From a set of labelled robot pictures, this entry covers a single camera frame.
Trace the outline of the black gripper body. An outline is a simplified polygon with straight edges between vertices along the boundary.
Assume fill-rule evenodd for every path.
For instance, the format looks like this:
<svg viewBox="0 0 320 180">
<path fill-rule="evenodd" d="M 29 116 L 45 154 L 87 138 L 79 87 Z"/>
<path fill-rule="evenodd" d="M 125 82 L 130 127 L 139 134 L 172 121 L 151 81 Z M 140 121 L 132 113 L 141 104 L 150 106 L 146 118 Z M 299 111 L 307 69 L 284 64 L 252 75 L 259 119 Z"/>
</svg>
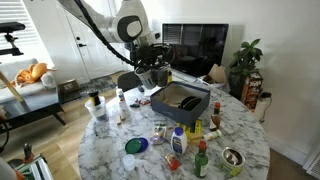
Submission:
<svg viewBox="0 0 320 180">
<path fill-rule="evenodd" d="M 140 67 L 146 70 L 159 69 L 170 61 L 171 50 L 172 47 L 165 43 L 139 47 L 130 52 L 130 60 L 134 67 Z"/>
</svg>

